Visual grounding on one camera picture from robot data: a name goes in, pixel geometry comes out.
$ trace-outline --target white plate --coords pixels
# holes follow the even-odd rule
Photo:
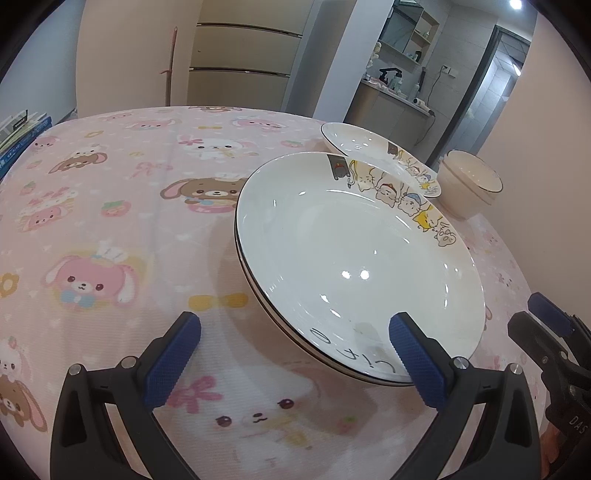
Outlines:
[[[381,160],[381,164],[370,163],[400,177],[424,197],[441,195],[437,173],[387,138],[349,124],[328,123],[322,125],[321,131],[332,152],[364,162],[368,161],[368,157]]]
[[[388,337],[408,312],[450,356],[469,358],[485,305],[472,257],[404,182],[350,158],[299,153],[248,179],[236,244],[263,306],[300,346],[345,374],[410,383]]]

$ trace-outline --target cartoon bunny print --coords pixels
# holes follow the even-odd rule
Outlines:
[[[125,264],[128,254],[101,242],[94,255],[66,255],[45,274],[42,283],[59,292],[64,307],[90,309],[99,302],[117,306],[131,304],[137,294],[138,277]]]

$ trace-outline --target white ceramic plate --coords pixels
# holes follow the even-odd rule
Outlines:
[[[277,325],[345,374],[408,384],[388,337],[408,312],[450,356],[469,358],[485,305],[472,257],[428,200],[370,165],[326,153],[286,155],[248,179],[236,244]]]
[[[368,161],[368,157],[381,160],[383,163],[370,163],[400,177],[424,197],[441,195],[437,173],[387,138],[349,124],[328,123],[321,131],[332,152],[361,161]]]

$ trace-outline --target white wall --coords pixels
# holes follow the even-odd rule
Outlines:
[[[549,95],[556,85],[560,95]],[[532,291],[591,325],[589,112],[589,78],[540,15],[522,75],[479,156],[505,187],[484,214]]]
[[[357,0],[320,93],[314,118],[327,122],[345,119],[390,8],[392,0]]]
[[[28,109],[56,124],[76,107],[76,45],[85,0],[66,0],[35,30],[0,83],[0,121]]]

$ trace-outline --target bathroom counter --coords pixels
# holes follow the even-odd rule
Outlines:
[[[391,90],[361,80],[345,123],[382,135],[413,153],[414,144],[430,123],[428,119],[427,112]]]
[[[408,105],[408,106],[414,108],[417,112],[423,114],[424,116],[427,116],[427,117],[429,116],[429,114],[425,110],[421,109],[420,107],[417,107],[414,103],[412,103],[412,102],[410,102],[410,101],[408,101],[408,100],[406,100],[406,99],[404,99],[402,97],[399,97],[398,95],[396,95],[389,88],[385,88],[384,90],[382,90],[375,83],[371,83],[370,81],[365,80],[365,79],[362,79],[361,80],[361,83],[363,83],[364,85],[367,85],[368,87],[371,87],[371,88],[373,88],[373,89],[375,89],[375,90],[377,90],[377,91],[379,91],[379,92],[381,92],[381,93],[383,93],[385,95],[388,95],[389,97],[392,97],[392,98],[398,100],[399,102],[404,103],[405,105]]]

